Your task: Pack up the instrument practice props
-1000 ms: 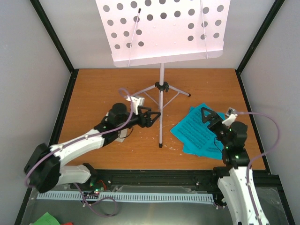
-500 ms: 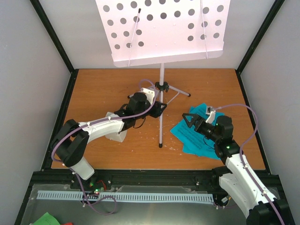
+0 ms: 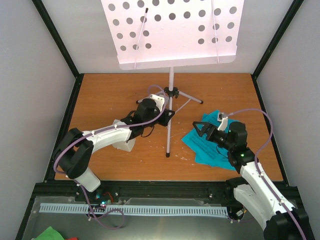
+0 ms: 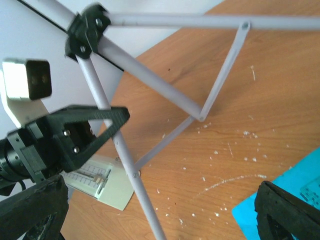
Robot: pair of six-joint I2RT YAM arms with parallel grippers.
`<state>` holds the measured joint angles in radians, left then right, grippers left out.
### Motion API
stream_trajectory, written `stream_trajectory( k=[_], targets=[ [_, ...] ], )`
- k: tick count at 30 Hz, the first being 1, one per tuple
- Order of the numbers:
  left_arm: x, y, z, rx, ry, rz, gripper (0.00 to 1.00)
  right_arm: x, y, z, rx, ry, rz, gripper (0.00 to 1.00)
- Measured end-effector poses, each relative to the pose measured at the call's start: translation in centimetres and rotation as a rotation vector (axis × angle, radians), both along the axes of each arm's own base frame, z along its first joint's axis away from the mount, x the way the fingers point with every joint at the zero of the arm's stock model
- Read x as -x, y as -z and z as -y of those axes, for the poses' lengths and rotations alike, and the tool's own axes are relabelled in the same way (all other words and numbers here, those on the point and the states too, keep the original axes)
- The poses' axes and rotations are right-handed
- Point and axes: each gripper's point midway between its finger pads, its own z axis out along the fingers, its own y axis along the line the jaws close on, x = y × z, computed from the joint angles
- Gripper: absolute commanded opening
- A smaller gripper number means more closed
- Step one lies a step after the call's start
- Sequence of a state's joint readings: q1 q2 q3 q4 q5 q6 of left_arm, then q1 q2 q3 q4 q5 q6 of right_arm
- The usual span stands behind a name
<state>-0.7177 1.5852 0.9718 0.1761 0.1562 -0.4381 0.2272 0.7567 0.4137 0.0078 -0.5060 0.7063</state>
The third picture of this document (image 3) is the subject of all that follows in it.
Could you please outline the white metronome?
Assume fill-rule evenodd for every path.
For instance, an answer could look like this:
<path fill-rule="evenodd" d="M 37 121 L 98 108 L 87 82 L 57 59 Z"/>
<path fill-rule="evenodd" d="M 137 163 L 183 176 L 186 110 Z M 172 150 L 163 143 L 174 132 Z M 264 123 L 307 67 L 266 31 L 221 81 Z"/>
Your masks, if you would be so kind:
<path fill-rule="evenodd" d="M 127 127 L 124 122 L 118 119 L 115 119 L 113 121 L 113 125 L 113 129 L 109 133 L 111 138 L 111 145 L 117 150 L 131 152 L 136 140 L 129 140 L 131 136 L 130 128 Z"/>

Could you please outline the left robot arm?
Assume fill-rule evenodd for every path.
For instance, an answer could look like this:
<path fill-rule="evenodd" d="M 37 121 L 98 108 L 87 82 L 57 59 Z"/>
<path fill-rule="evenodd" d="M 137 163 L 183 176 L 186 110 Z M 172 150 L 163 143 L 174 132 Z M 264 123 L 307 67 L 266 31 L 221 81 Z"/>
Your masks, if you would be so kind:
<path fill-rule="evenodd" d="M 89 168 L 92 154 L 107 146 L 130 152 L 135 139 L 142 136 L 146 128 L 154 128 L 155 125 L 166 127 L 174 115 L 173 110 L 166 108 L 164 97 L 152 94 L 126 117 L 114 120 L 110 126 L 91 131 L 72 128 L 53 154 L 53 169 L 84 187 L 92 201 L 99 201 L 103 198 L 104 188 Z"/>

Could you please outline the white tripod music stand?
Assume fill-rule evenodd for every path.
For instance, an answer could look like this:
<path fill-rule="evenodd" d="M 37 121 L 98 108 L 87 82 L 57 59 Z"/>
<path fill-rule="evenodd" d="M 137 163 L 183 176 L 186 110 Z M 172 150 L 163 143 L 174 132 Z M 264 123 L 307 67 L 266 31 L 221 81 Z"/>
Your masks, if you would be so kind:
<path fill-rule="evenodd" d="M 122 70 L 227 64 L 236 59 L 242 0 L 104 0 Z"/>

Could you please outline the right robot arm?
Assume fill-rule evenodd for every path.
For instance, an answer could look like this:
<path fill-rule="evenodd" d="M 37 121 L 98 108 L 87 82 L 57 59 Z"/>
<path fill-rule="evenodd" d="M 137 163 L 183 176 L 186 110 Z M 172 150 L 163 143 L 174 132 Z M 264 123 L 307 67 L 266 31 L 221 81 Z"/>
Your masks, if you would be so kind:
<path fill-rule="evenodd" d="M 205 136 L 227 150 L 229 163 L 243 180 L 235 179 L 232 195 L 259 223 L 266 240 L 312 240 L 309 216 L 296 208 L 267 176 L 256 154 L 247 146 L 245 124 L 235 121 L 228 132 L 209 122 L 193 122 L 199 137 Z"/>

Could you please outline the blue sheet music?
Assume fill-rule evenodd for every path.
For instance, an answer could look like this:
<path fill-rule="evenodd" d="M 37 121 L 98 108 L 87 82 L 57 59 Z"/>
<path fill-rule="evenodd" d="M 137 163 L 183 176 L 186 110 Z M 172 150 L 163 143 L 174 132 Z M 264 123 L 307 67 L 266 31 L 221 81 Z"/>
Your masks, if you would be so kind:
<path fill-rule="evenodd" d="M 209 114 L 204 114 L 201 121 L 209 122 L 210 124 L 218 127 L 220 125 L 217 121 L 219 112 L 219 110 L 215 110 Z M 229 163 L 228 151 L 224 148 L 218 147 L 214 142 L 207 141 L 205 134 L 203 137 L 199 137 L 196 133 L 195 162 L 197 164 L 208 165 L 210 167 L 236 171 Z"/>
<path fill-rule="evenodd" d="M 218 147 L 214 142 L 207 141 L 205 135 L 200 137 L 195 129 L 185 135 L 182 138 L 182 142 L 195 153 L 194 161 L 197 164 L 234 170 L 228 160 L 228 151 Z"/>

